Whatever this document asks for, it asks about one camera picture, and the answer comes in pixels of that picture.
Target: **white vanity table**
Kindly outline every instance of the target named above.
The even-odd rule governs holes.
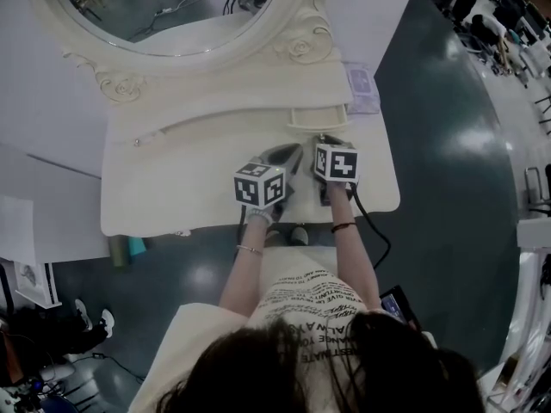
[[[152,237],[236,224],[233,171],[270,147],[293,142],[305,145],[305,158],[283,221],[329,221],[309,174],[315,132],[360,150],[358,192],[368,212],[398,207],[382,114],[345,118],[351,91],[325,0],[269,0],[248,21],[232,15],[233,28],[230,18],[214,18],[137,45],[108,34],[99,38],[97,28],[76,21],[78,15],[58,0],[31,1],[67,56],[90,65],[112,101],[102,169],[106,235]],[[187,52],[176,53],[187,38]],[[204,40],[202,52],[193,52]],[[148,47],[155,53],[144,54]]]

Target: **desk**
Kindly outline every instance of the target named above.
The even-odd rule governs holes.
[[[141,147],[106,143],[102,170],[102,230],[106,235],[153,237],[239,222],[232,174],[276,145],[307,144],[311,135],[287,127],[288,111],[221,114],[171,128]],[[382,114],[356,118],[339,138],[360,151],[358,193],[368,212],[393,211],[399,190]],[[310,175],[312,147],[293,180],[283,222],[331,221]],[[356,215],[360,215],[355,206]]]

